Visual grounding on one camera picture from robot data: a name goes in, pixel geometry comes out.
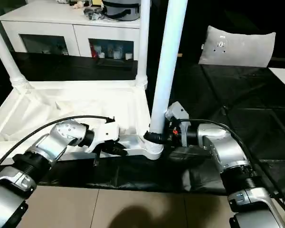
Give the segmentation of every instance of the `tile floor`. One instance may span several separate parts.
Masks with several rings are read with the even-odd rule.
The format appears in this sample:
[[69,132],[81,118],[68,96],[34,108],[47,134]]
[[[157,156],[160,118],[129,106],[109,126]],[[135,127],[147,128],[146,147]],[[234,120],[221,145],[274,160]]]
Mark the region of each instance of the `tile floor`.
[[28,206],[18,228],[229,228],[233,216],[222,196],[45,186]]

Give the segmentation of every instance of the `cabinet glass door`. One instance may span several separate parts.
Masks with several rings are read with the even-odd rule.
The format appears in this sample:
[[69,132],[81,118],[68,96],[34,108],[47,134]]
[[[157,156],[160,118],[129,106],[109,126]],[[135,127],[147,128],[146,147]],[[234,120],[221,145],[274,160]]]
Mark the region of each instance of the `cabinet glass door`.
[[67,45],[62,36],[20,34],[29,53],[68,55]]
[[133,41],[89,39],[92,57],[133,59]]

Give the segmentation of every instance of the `gray bag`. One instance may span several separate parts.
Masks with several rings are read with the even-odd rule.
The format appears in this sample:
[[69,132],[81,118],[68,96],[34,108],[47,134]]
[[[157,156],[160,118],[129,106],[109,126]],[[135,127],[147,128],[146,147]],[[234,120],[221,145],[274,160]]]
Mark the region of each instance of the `gray bag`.
[[141,0],[103,0],[103,13],[115,20],[136,20],[140,17]]

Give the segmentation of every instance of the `black tablecloth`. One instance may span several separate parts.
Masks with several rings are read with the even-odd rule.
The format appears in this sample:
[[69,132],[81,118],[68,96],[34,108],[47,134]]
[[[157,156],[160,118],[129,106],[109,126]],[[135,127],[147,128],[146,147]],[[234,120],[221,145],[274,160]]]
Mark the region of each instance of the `black tablecloth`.
[[[90,58],[15,54],[31,81],[132,80],[129,67],[103,67]],[[0,104],[11,91],[0,62]],[[152,109],[157,69],[148,69],[148,105]],[[285,85],[266,68],[178,64],[170,103],[179,101],[191,118],[220,121],[235,129],[270,170],[285,192]],[[162,192],[225,194],[208,151],[165,148],[151,161],[143,156],[58,162],[42,185]]]

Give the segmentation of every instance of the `black cable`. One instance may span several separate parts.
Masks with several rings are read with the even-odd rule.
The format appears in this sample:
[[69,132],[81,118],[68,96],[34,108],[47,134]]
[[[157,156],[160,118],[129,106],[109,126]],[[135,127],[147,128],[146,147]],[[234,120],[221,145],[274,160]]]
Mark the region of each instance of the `black cable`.
[[20,145],[22,144],[24,141],[26,141],[28,138],[30,138],[31,136],[33,136],[34,134],[36,134],[37,132],[43,130],[44,128],[59,123],[61,121],[65,121],[65,120],[71,120],[71,119],[79,119],[79,118],[95,118],[95,119],[104,119],[104,120],[111,120],[109,117],[104,117],[104,116],[98,116],[98,115],[75,115],[75,116],[70,116],[70,117],[65,117],[65,118],[61,118],[52,122],[47,123],[46,125],[43,125],[39,128],[37,128],[36,130],[34,130],[33,132],[31,132],[30,134],[28,134],[27,136],[25,136],[23,139],[21,139],[18,143],[16,143],[12,148],[10,148],[9,151],[7,151],[1,158],[0,158],[0,165],[3,163],[3,161]]
[[240,147],[243,149],[245,155],[248,157],[248,159],[251,161],[251,166],[253,169],[255,169],[254,163],[255,162],[262,170],[262,172],[267,176],[267,178],[270,180],[270,182],[273,184],[274,188],[277,190],[278,195],[273,193],[273,197],[275,198],[275,200],[278,202],[278,204],[283,208],[283,210],[285,211],[285,204],[283,204],[283,202],[285,203],[285,194],[282,192],[282,190],[279,188],[277,182],[272,178],[272,176],[270,175],[270,173],[268,172],[268,170],[263,166],[263,164],[261,163],[261,161],[254,156],[253,153],[251,153],[251,151],[248,149],[248,147],[244,144],[244,142],[241,140],[241,138],[233,131],[231,130],[227,125],[223,124],[223,123],[219,123],[216,121],[212,121],[212,120],[203,120],[203,119],[180,119],[180,122],[198,122],[198,123],[210,123],[210,124],[215,124],[217,126],[222,127],[223,129],[227,130],[228,132],[230,132],[230,134],[233,136],[233,138],[237,141],[237,143],[240,145]]

